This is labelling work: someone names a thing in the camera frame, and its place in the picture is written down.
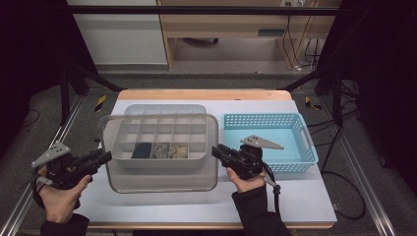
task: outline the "metal bracket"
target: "metal bracket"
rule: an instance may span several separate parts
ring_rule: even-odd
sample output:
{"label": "metal bracket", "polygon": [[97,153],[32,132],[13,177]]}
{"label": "metal bracket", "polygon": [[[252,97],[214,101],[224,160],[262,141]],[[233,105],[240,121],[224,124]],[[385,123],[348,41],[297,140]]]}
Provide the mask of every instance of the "metal bracket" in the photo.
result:
{"label": "metal bracket", "polygon": [[31,167],[36,168],[70,151],[71,149],[69,147],[66,147],[62,143],[55,143],[46,152],[44,152],[36,161],[32,162]]}
{"label": "metal bracket", "polygon": [[255,148],[273,148],[273,149],[284,149],[284,146],[278,145],[256,135],[252,135],[242,139],[240,143],[243,143],[248,146],[252,146]]}

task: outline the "wrist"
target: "wrist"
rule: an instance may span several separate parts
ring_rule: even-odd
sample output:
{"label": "wrist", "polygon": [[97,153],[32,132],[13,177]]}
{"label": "wrist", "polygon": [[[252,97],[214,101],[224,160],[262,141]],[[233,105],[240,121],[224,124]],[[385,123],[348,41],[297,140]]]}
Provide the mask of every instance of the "wrist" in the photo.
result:
{"label": "wrist", "polygon": [[47,213],[46,220],[53,223],[68,223],[70,221],[71,215]]}

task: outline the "aluminum rail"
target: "aluminum rail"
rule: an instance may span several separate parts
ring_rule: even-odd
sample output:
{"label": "aluminum rail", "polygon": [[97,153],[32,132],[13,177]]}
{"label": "aluminum rail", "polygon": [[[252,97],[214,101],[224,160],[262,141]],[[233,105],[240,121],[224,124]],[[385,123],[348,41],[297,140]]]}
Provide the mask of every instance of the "aluminum rail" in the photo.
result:
{"label": "aluminum rail", "polygon": [[[70,116],[67,122],[60,126],[55,137],[53,138],[49,147],[54,145],[56,142],[63,142],[65,137],[67,136],[75,117],[77,116],[80,106],[84,101],[84,97],[82,95],[77,95],[73,105],[71,107]],[[18,203],[16,204],[15,208],[13,209],[12,213],[6,220],[6,223],[1,228],[0,235],[1,236],[14,236],[19,230],[25,215],[28,213],[31,203],[33,202],[33,198],[31,195],[31,186],[30,184],[27,185],[25,191],[22,193],[21,198],[19,199]]]}
{"label": "aluminum rail", "polygon": [[[320,100],[324,105],[324,109],[328,114],[328,117],[332,117],[331,105],[328,99],[322,98],[320,96]],[[368,178],[366,177],[361,165],[358,162],[358,159],[352,150],[346,136],[343,133],[340,135],[340,143],[343,151],[346,154],[346,162],[352,172],[352,176],[358,185],[358,189],[361,191],[364,200],[366,202],[366,206],[368,207],[368,211],[372,218],[374,219],[375,225],[378,228],[378,231],[383,236],[395,236],[395,230],[392,227],[392,224],[384,210],[383,205],[380,202],[377,194],[374,191],[371,183],[369,182]]]}
{"label": "aluminum rail", "polygon": [[277,15],[277,16],[352,16],[357,9],[300,8],[300,7],[220,7],[220,6],[45,6],[53,12],[72,14],[120,14],[120,15]]}

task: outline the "hand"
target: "hand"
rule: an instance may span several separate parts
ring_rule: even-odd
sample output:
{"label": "hand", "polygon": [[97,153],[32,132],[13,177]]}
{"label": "hand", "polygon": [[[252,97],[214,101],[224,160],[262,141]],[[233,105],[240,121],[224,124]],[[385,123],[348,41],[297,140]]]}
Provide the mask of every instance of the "hand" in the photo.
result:
{"label": "hand", "polygon": [[254,177],[249,180],[242,180],[239,176],[233,171],[232,168],[227,168],[227,175],[229,179],[236,185],[238,193],[244,193],[259,187],[262,187],[265,184],[266,172],[263,171],[259,176]]}
{"label": "hand", "polygon": [[[46,167],[39,170],[38,174],[46,175]],[[43,186],[39,194],[42,197],[46,211],[46,220],[55,223],[68,223],[73,216],[73,210],[81,192],[87,187],[90,175],[86,175],[79,184],[70,190],[58,190],[51,186]]]}

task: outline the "gray floor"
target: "gray floor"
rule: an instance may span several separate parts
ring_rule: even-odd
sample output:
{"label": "gray floor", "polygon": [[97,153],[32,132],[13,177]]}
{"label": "gray floor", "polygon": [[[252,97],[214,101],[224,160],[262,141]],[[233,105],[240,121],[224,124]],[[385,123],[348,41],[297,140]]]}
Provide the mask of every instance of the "gray floor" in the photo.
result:
{"label": "gray floor", "polygon": [[[257,50],[247,50],[253,45]],[[125,88],[141,89],[275,89],[282,88],[308,73],[308,68],[301,72],[288,71],[279,54],[270,53],[276,50],[274,40],[238,40],[220,39],[219,44],[206,41],[181,40],[176,52],[174,68],[170,72],[146,71],[142,73],[115,74],[105,73],[102,76],[114,84]],[[117,93],[102,88],[89,81],[91,90],[83,97],[81,110],[74,125],[65,138],[65,144],[71,147],[75,155],[85,154],[96,148],[98,119],[112,110]],[[316,110],[305,106],[305,96],[312,99],[313,104],[326,108],[331,94],[317,97],[310,82],[292,92],[300,113],[308,125],[317,124],[330,119],[327,111]],[[107,94],[107,99],[100,112],[93,109],[98,98]],[[50,145],[59,128],[60,99],[59,88],[54,87],[34,96],[30,103],[30,112],[24,127],[15,137],[13,144],[0,159],[0,222],[4,224],[12,213],[19,197],[24,191],[26,181],[30,179],[30,163],[42,154]],[[347,102],[344,112],[354,110],[355,104]],[[335,135],[334,127],[318,131],[322,127],[310,128],[313,141],[317,146],[322,166],[327,155],[328,144]],[[417,202],[413,193],[404,184],[399,174],[391,168],[383,168],[379,164],[378,152],[373,146],[363,124],[356,115],[346,118],[343,122],[343,138],[348,141],[363,172],[375,191],[389,222],[397,235],[417,235]],[[345,151],[343,138],[337,140],[329,156],[327,170],[342,174],[355,182],[355,174],[347,164],[349,159]],[[341,212],[357,215],[361,202],[357,193],[346,184],[331,175],[324,176],[331,200],[339,204]],[[298,230],[298,235],[380,235],[376,225],[377,217],[367,210],[365,216],[358,220],[346,219],[339,214],[338,222],[329,230]],[[36,232],[44,218],[43,211],[33,204],[24,218],[20,235]],[[111,234],[110,230],[91,230],[90,233]]]}

